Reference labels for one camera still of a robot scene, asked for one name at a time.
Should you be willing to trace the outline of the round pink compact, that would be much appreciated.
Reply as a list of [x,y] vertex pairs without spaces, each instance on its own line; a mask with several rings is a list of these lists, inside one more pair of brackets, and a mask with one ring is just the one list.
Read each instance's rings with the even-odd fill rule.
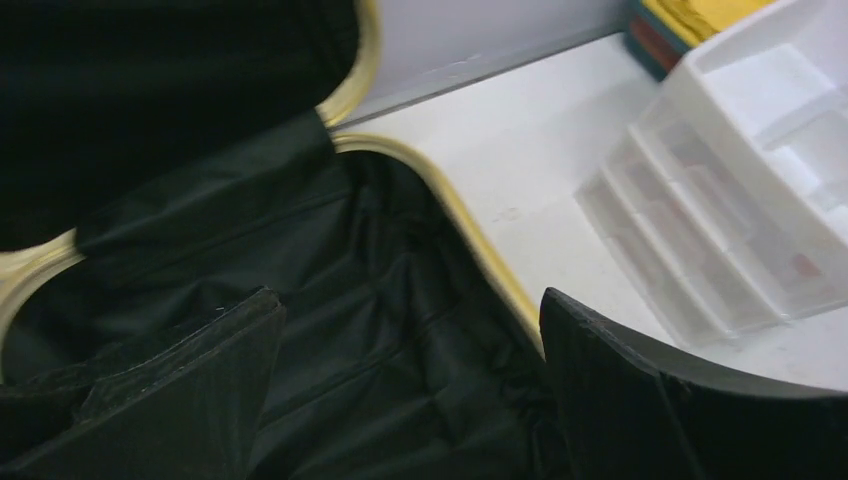
[[819,278],[823,275],[819,267],[806,255],[798,253],[790,260],[790,266],[795,275],[805,280]]

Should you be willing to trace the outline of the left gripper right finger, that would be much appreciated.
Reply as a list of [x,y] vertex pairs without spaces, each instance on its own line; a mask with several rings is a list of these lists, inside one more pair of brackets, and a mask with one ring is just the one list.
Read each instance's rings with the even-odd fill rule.
[[843,479],[847,396],[694,356],[550,288],[540,332],[578,479]]

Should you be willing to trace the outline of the yellow hard-shell suitcase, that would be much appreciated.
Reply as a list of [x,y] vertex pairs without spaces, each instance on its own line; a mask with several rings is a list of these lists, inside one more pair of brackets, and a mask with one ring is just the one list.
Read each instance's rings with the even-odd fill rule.
[[532,310],[409,147],[334,127],[370,1],[1,5],[1,390],[274,291],[244,479],[561,479]]

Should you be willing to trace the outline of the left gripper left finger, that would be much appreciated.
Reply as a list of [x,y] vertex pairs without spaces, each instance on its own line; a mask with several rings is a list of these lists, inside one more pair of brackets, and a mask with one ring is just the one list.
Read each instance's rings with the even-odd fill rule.
[[286,319],[242,301],[1,390],[5,479],[244,479]]

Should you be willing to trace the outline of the white plastic drawer organizer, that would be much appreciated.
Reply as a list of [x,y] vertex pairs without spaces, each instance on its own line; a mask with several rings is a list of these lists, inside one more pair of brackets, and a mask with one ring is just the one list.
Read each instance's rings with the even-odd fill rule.
[[576,200],[677,343],[844,309],[846,3],[772,1],[693,47]]

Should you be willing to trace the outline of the teal transparent plastic tray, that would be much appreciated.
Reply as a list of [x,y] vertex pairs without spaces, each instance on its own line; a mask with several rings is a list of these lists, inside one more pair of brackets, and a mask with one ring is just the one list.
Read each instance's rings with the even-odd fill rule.
[[693,46],[686,29],[648,1],[628,1],[624,43],[631,55],[658,81],[674,69]]

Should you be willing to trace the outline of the yellow garment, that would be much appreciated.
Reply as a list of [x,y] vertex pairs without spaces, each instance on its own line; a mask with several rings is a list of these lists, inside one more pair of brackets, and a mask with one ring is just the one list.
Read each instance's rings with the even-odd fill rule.
[[696,47],[772,0],[645,0],[651,14],[688,47]]

